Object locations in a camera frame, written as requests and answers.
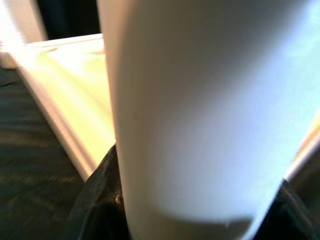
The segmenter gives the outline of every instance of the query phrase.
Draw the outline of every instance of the black cloth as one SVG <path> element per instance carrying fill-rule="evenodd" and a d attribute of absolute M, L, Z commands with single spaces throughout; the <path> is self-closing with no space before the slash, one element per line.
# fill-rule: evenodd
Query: black cloth
<path fill-rule="evenodd" d="M 0 240 L 58 240 L 84 182 L 15 70 L 0 68 Z"/>
<path fill-rule="evenodd" d="M 85 183 L 71 211 L 64 239 L 129 240 L 115 146 Z M 319 226 L 286 181 L 254 238 L 270 239 L 320 239 Z"/>

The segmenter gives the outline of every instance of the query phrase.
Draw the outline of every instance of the white bottle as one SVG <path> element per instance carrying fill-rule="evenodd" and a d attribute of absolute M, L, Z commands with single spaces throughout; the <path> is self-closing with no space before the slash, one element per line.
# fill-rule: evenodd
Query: white bottle
<path fill-rule="evenodd" d="M 251 239 L 319 107 L 319 1 L 98 6 L 132 239 Z"/>

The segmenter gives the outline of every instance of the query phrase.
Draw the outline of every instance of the white tube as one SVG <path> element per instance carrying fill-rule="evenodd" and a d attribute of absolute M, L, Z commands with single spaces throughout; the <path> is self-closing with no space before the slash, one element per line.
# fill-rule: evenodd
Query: white tube
<path fill-rule="evenodd" d="M 320 103 L 319 1 L 98 3 L 132 239 L 251 239 Z"/>

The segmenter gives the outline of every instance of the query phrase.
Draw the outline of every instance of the white cylinder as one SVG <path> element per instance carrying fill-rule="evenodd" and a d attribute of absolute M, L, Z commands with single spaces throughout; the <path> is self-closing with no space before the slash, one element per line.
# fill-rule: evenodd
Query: white cylinder
<path fill-rule="evenodd" d="M 133 240 L 249 240 L 320 103 L 320 4 L 98 0 Z"/>

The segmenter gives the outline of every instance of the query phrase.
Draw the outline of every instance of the white pipe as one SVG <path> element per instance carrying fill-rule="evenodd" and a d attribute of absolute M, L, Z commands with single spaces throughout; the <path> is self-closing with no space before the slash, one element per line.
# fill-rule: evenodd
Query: white pipe
<path fill-rule="evenodd" d="M 251 239 L 319 107 L 319 1 L 98 3 L 132 239 Z"/>

